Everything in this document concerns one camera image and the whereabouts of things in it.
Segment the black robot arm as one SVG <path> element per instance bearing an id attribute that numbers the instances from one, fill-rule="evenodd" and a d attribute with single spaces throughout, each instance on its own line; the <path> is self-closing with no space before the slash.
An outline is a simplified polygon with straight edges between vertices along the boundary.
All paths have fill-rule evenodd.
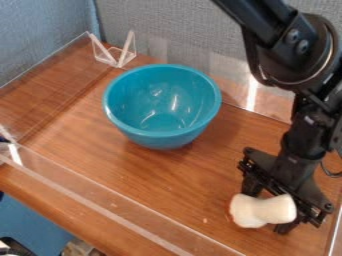
<path id="1" fill-rule="evenodd" d="M 247 147 L 238 165 L 243 194 L 255 197 L 269 191 L 294 199 L 295 219 L 274 228 L 286 234 L 302 223 L 319 226 L 334 211 L 314 171 L 329 152 L 342 156 L 342 41 L 325 17 L 283 0 L 211 1 L 241 26 L 257 81 L 295 94 L 279 153 Z"/>

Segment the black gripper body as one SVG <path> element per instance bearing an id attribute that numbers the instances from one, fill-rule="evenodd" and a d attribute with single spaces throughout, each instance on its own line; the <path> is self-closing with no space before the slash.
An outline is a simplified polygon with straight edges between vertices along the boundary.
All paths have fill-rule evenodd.
<path id="1" fill-rule="evenodd" d="M 297 217 L 303 216 L 305 223 L 315 227 L 334 211 L 314 179 L 315 169 L 325 169 L 322 160 L 333 150 L 342 154 L 342 98 L 318 104 L 297 97 L 293 124 L 283 134 L 278 155 L 247 147 L 238 165 L 243 176 L 255 176 L 274 196 L 291 196 Z"/>

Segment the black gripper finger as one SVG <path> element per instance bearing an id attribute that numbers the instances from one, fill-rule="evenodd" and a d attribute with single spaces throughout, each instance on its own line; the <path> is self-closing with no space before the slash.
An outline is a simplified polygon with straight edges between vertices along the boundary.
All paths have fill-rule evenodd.
<path id="1" fill-rule="evenodd" d="M 274 232 L 281 235 L 289 234 L 290 231 L 294 230 L 298 227 L 298 225 L 305 222 L 306 222 L 306 218 L 303 216 L 299 216 L 290 223 L 277 224 L 274 228 Z"/>
<path id="2" fill-rule="evenodd" d="M 253 175 L 246 174 L 242 181 L 242 193 L 251 197 L 258 197 L 265 186 L 262 181 Z"/>

